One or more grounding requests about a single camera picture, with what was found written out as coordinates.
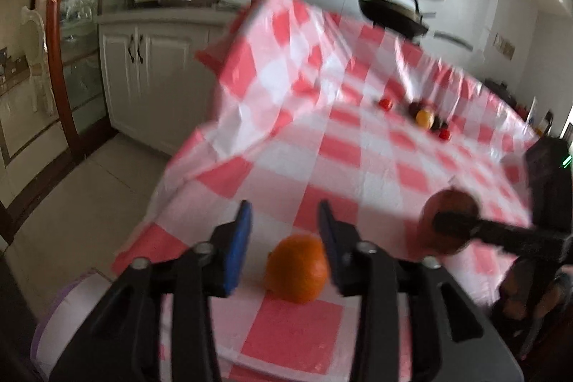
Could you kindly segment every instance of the yellow fruit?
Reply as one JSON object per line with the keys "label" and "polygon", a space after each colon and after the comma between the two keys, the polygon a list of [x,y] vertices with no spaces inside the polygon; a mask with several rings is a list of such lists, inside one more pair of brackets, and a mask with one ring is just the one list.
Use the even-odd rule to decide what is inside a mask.
{"label": "yellow fruit", "polygon": [[422,109],[416,114],[416,123],[420,127],[429,130],[434,125],[434,113],[430,110]]}
{"label": "yellow fruit", "polygon": [[311,235],[285,238],[266,262],[265,286],[285,301],[302,304],[315,300],[327,279],[323,244]]}

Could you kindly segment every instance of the plastic tablecloth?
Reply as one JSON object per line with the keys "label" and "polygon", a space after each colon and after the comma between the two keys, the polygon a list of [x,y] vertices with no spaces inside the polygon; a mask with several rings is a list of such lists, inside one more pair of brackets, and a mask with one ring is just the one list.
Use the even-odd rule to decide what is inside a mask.
{"label": "plastic tablecloth", "polygon": [[[425,255],[416,235],[423,205],[452,183],[479,200],[485,218],[527,226],[521,161],[536,139],[533,131],[481,83],[418,46],[300,0],[260,0],[198,58],[218,77],[213,117],[169,162],[114,268],[120,273],[137,256],[175,258],[233,219],[241,200],[251,201],[254,225],[240,286],[230,298],[212,300],[223,376],[348,379],[359,300],[327,285],[316,301],[295,305],[262,283],[267,254],[281,239],[317,235],[322,199],[363,239],[411,260]],[[389,113],[375,105],[382,97],[395,102]],[[449,121],[451,141],[405,117],[408,103],[420,98]],[[443,258],[481,305],[496,299],[511,261],[479,243]],[[409,333],[402,314],[406,380]],[[165,379],[169,326],[166,311]]]}

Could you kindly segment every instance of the white chair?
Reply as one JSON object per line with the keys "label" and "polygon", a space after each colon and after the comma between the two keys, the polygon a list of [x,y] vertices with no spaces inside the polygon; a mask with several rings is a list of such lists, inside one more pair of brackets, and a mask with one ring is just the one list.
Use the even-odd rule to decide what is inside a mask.
{"label": "white chair", "polygon": [[26,6],[22,7],[20,42],[26,54],[28,69],[30,69],[32,110],[34,112],[38,110],[37,84],[39,84],[46,94],[48,113],[52,114],[54,111],[54,94],[48,71],[48,47],[46,46],[44,22],[38,12],[31,11]]}

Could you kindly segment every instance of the electrical outlet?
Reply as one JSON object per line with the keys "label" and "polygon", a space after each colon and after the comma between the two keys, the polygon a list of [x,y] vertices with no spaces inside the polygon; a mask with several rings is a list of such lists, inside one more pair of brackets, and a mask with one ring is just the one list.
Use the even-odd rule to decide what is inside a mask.
{"label": "electrical outlet", "polygon": [[515,46],[500,34],[496,35],[496,38],[493,41],[493,46],[495,49],[500,51],[507,59],[511,60],[514,58]]}

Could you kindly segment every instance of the red and white tablecloth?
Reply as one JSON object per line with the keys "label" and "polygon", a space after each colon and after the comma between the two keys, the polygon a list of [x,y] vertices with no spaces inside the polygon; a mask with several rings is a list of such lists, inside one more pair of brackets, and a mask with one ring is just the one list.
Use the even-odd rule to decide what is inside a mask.
{"label": "red and white tablecloth", "polygon": [[[136,256],[177,257],[232,219],[241,200],[251,201],[241,284],[232,297],[213,299],[224,376],[347,380],[359,300],[328,285],[318,300],[295,305],[262,284],[267,254],[282,238],[317,234],[321,199],[363,239],[412,260],[425,253],[416,239],[424,203],[452,183],[476,196],[484,217],[528,224],[521,156],[536,138],[532,130],[474,78],[390,32],[300,0],[261,0],[198,57],[218,76],[213,119],[168,164],[115,271]],[[394,110],[377,108],[381,97],[393,99]],[[420,98],[449,121],[450,142],[403,117]],[[474,243],[443,261],[487,305],[511,258]],[[406,379],[408,320],[401,320]]]}

